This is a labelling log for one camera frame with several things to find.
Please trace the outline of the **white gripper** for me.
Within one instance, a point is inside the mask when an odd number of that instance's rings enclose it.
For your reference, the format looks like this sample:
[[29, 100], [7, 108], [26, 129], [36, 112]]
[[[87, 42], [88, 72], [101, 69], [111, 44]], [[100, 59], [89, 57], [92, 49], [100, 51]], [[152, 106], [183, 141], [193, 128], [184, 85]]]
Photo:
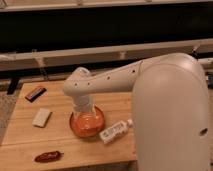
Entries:
[[98, 112], [96, 111], [96, 106], [93, 105], [93, 100], [90, 95], [82, 95], [82, 96], [74, 96], [73, 97], [73, 108], [74, 111], [72, 113], [72, 121], [71, 125], [75, 125], [78, 121], [78, 117], [80, 116], [80, 112], [92, 112], [92, 118], [95, 126], [100, 124]]

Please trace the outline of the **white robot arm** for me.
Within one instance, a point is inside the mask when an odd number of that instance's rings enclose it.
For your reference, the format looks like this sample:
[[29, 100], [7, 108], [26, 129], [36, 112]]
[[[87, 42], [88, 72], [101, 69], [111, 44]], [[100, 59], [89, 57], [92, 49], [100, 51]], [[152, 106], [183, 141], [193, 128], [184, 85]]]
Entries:
[[204, 70], [172, 53], [96, 76], [78, 68], [63, 91], [77, 111], [92, 93], [130, 91], [139, 171], [210, 171], [210, 107]]

